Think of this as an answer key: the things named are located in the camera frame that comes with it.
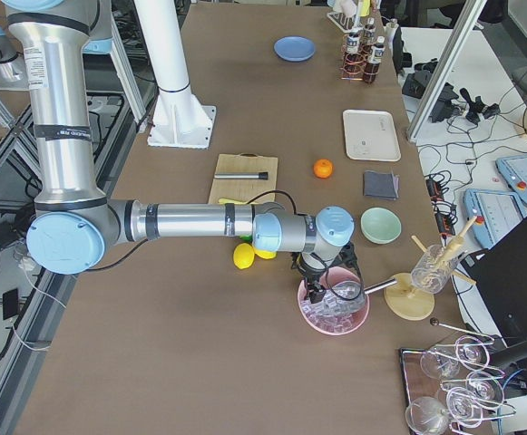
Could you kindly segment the yellow lemon behind arm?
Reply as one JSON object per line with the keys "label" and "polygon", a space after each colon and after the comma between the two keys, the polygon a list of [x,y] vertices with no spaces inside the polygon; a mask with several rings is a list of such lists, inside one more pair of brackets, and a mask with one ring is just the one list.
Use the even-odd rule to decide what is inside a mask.
{"label": "yellow lemon behind arm", "polygon": [[253,251],[254,251],[256,256],[258,256],[259,258],[262,258],[262,259],[266,259],[266,260],[273,259],[273,258],[275,258],[277,256],[276,252],[262,250],[262,249],[258,249],[258,248],[255,248],[255,247],[253,247]]}

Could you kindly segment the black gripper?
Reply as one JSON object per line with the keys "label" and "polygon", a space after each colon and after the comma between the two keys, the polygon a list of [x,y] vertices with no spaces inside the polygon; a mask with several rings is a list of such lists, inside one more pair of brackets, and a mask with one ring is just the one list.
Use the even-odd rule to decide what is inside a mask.
{"label": "black gripper", "polygon": [[327,285],[320,284],[320,278],[325,276],[332,284],[331,276],[336,266],[345,267],[356,277],[356,251],[353,242],[348,242],[336,248],[333,258],[322,258],[317,253],[291,253],[291,268],[296,269],[303,277],[307,298],[311,304],[321,303],[325,297]]}

